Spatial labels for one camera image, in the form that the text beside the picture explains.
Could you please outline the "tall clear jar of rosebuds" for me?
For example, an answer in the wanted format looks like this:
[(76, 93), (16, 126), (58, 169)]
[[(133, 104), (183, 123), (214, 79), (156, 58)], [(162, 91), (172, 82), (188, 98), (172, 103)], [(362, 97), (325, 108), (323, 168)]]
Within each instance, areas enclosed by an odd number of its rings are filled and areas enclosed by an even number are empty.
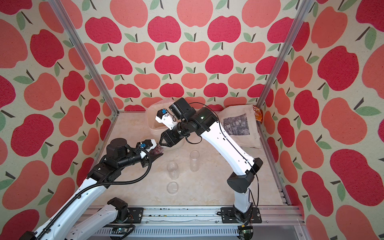
[(191, 151), (190, 153), (190, 170), (192, 172), (197, 172), (199, 170), (199, 157), (200, 153), (196, 150)]

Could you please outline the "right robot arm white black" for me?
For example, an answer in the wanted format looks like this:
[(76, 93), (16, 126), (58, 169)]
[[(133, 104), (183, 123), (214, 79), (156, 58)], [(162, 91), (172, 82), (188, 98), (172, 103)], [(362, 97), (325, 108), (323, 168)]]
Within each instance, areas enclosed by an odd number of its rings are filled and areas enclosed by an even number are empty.
[(249, 186), (263, 165), (260, 158), (254, 159), (225, 132), (218, 115), (204, 105), (196, 111), (184, 98), (175, 101), (168, 109), (160, 109), (156, 121), (168, 129), (161, 134), (160, 145), (171, 148), (196, 133), (210, 143), (229, 163), (233, 173), (227, 179), (235, 192), (232, 217), (241, 224), (249, 224), (254, 204)]

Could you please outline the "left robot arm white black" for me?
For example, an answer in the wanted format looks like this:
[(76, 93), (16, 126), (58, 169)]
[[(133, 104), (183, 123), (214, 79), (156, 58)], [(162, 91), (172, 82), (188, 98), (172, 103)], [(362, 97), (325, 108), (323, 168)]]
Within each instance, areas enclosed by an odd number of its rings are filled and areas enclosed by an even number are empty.
[[(152, 163), (161, 154), (152, 155), (155, 140), (138, 142), (135, 148), (128, 145), (126, 139), (117, 138), (107, 146), (107, 153), (88, 173), (74, 195), (36, 231), (25, 232), (22, 240), (86, 240), (98, 230), (123, 228), (130, 233), (135, 229), (134, 218), (128, 204), (115, 197), (108, 201), (97, 213), (81, 222), (77, 221), (89, 206), (110, 186), (132, 185), (143, 180), (152, 168)], [(116, 179), (128, 166), (140, 163), (147, 170), (135, 180), (118, 182)]]

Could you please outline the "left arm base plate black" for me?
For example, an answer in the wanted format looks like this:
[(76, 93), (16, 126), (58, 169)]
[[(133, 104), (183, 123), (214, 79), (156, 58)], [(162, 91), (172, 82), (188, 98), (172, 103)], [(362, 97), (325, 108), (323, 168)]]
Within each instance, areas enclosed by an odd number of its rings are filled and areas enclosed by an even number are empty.
[(144, 208), (123, 208), (121, 220), (123, 224), (140, 224), (143, 218)]

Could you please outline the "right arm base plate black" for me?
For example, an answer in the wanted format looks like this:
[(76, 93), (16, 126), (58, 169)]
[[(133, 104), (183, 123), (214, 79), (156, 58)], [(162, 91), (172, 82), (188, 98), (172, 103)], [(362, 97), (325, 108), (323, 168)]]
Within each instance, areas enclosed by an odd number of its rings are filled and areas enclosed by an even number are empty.
[(250, 223), (261, 224), (262, 217), (260, 210), (258, 208), (249, 208), (246, 213), (242, 213), (237, 210), (235, 207), (223, 207), (217, 215), (222, 218), (223, 224), (244, 224), (248, 225)]

